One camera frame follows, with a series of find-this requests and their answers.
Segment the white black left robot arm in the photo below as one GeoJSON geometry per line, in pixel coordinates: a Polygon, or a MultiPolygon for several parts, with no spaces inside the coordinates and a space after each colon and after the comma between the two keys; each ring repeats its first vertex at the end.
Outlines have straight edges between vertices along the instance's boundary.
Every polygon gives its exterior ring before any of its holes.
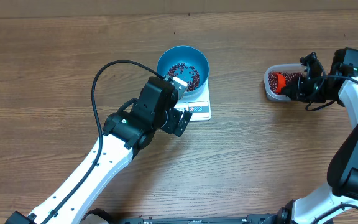
{"type": "Polygon", "coordinates": [[[174,106],[187,88],[187,82],[177,77],[150,77],[138,98],[124,103],[98,126],[95,145],[69,178],[29,215],[15,211],[6,222],[107,223],[108,216],[90,206],[112,178],[151,143],[156,130],[183,134],[191,113],[174,106]]]}

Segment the red measuring scoop blue handle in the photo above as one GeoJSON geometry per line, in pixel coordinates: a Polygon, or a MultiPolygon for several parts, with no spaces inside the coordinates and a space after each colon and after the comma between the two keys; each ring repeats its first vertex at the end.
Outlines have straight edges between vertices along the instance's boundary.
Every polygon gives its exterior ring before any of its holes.
{"type": "Polygon", "coordinates": [[[286,79],[285,79],[285,76],[280,72],[275,72],[274,75],[277,78],[275,93],[280,95],[282,92],[282,89],[286,86],[286,79]]]}

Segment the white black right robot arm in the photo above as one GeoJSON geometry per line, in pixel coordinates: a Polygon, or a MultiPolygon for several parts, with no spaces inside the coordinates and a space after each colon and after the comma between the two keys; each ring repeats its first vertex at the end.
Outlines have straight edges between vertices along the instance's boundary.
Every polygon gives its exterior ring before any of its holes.
{"type": "Polygon", "coordinates": [[[358,50],[335,51],[329,72],[312,52],[298,65],[285,64],[265,73],[265,91],[272,101],[299,101],[313,111],[334,103],[348,113],[352,131],[331,159],[326,183],[304,198],[292,200],[260,223],[332,223],[346,210],[358,210],[358,50]]]}

